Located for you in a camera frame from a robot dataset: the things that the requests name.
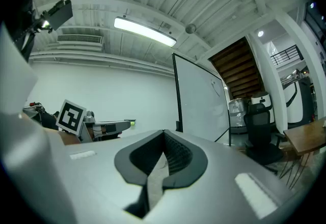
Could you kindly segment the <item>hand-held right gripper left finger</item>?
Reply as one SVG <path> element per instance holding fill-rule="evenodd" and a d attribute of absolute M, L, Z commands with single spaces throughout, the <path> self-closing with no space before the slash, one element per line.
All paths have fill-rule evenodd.
<path fill-rule="evenodd" d="M 162 204 L 149 210 L 146 175 L 135 167 L 124 148 L 158 137 L 149 131 L 104 142 L 67 144 L 55 132 L 55 166 L 68 198 L 58 202 L 58 224 L 163 224 Z"/>

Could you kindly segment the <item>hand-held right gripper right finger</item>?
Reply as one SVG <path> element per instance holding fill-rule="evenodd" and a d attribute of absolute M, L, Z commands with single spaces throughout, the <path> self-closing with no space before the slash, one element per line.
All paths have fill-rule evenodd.
<path fill-rule="evenodd" d="M 207 169 L 191 186 L 166 190 L 145 216 L 146 223 L 282 223 L 276 211 L 293 193 L 277 176 L 227 145 L 173 133 L 205 152 Z"/>

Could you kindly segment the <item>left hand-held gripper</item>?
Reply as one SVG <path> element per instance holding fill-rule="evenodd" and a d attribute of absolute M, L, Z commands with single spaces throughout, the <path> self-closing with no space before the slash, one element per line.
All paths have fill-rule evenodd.
<path fill-rule="evenodd" d="M 58 114 L 56 125 L 79 142 L 98 142 L 116 139 L 131 127 L 130 121 L 98 122 L 94 113 L 65 100 Z"/>

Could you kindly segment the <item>white board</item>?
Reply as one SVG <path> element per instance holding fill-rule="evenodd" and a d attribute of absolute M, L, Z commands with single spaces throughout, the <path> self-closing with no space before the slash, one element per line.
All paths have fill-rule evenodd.
<path fill-rule="evenodd" d="M 173 54 L 178 103 L 176 130 L 231 146 L 231 126 L 222 80 L 201 66 Z"/>

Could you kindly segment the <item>black office chair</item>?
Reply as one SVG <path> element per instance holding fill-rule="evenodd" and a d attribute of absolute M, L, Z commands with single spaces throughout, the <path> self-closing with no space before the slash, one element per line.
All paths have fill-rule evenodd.
<path fill-rule="evenodd" d="M 280 142 L 287 141 L 286 137 L 277 133 L 275 134 L 277 143 L 275 145 L 271 143 L 270 114 L 268 109 L 261 104 L 250 105 L 244 121 L 248 131 L 247 156 L 276 175 L 278 171 L 268 165 L 283 158 L 284 155 L 279 145 Z"/>

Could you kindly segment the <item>plastic wrapped machine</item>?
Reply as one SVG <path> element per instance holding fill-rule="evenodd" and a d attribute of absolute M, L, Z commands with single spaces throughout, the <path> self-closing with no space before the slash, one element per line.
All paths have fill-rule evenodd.
<path fill-rule="evenodd" d="M 249 105 L 247 99 L 237 98 L 229 102 L 230 127 L 232 134 L 247 133 L 244 116 L 248 111 Z"/>

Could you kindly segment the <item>white air vent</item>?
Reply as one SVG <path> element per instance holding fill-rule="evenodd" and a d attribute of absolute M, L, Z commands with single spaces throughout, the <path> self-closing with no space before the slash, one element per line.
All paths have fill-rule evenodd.
<path fill-rule="evenodd" d="M 102 36 L 97 35 L 82 35 L 82 34 L 64 34 L 58 35 L 58 42 L 82 42 L 102 44 Z"/>

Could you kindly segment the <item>long ceiling light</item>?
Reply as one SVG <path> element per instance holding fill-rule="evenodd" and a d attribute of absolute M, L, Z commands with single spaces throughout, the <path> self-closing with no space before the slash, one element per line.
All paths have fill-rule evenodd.
<path fill-rule="evenodd" d="M 116 17 L 114 27 L 134 34 L 141 35 L 151 40 L 160 42 L 166 46 L 173 47 L 177 41 L 176 39 L 150 27 L 133 22 L 126 18 Z"/>

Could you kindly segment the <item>white rounded robot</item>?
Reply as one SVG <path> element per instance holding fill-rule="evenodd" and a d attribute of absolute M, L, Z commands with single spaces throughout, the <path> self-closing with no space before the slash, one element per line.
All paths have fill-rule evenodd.
<path fill-rule="evenodd" d="M 273 105 L 272 105 L 272 101 L 271 101 L 271 98 L 270 98 L 270 95 L 268 92 L 255 93 L 251 97 L 251 103 L 252 104 L 257 104 L 257 103 L 261 104 L 261 106 L 264 106 L 266 109 L 268 109 L 269 114 L 270 114 L 270 123 L 271 124 L 275 123 Z"/>

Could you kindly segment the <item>wooden table black legs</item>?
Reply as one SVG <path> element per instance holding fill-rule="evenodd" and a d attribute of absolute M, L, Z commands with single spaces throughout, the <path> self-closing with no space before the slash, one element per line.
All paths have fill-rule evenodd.
<path fill-rule="evenodd" d="M 309 124 L 285 130 L 284 136 L 294 149 L 296 159 L 288 169 L 283 169 L 279 178 L 291 175 L 292 170 L 297 166 L 293 179 L 287 180 L 286 183 L 289 189 L 293 189 L 313 153 L 326 147 L 326 117 Z"/>

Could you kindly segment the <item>white black curved machine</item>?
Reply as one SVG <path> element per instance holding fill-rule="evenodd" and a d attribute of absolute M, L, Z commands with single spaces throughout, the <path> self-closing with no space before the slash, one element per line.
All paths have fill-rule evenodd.
<path fill-rule="evenodd" d="M 313 121 L 314 106 L 308 77 L 297 78 L 283 85 L 287 107 L 288 128 Z"/>

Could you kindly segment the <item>brown wooden staircase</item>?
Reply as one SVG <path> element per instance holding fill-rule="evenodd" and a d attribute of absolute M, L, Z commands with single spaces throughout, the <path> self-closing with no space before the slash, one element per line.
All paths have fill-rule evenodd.
<path fill-rule="evenodd" d="M 265 91 L 254 54 L 245 37 L 216 53 L 209 60 L 226 84 L 231 100 L 251 98 Z"/>

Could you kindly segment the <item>person's black clothing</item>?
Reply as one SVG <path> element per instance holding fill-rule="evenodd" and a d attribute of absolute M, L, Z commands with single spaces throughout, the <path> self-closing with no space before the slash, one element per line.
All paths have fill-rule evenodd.
<path fill-rule="evenodd" d="M 0 0 L 0 24 L 4 23 L 12 41 L 26 61 L 34 46 L 35 35 L 26 39 L 23 32 L 33 23 L 35 13 L 32 0 Z"/>

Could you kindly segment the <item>black metal railing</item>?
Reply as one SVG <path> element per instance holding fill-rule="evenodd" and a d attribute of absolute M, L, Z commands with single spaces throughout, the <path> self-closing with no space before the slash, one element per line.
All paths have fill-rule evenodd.
<path fill-rule="evenodd" d="M 276 53 L 270 58 L 275 66 L 285 65 L 287 61 L 292 62 L 298 59 L 302 61 L 304 59 L 297 45 L 293 45 L 279 53 Z"/>

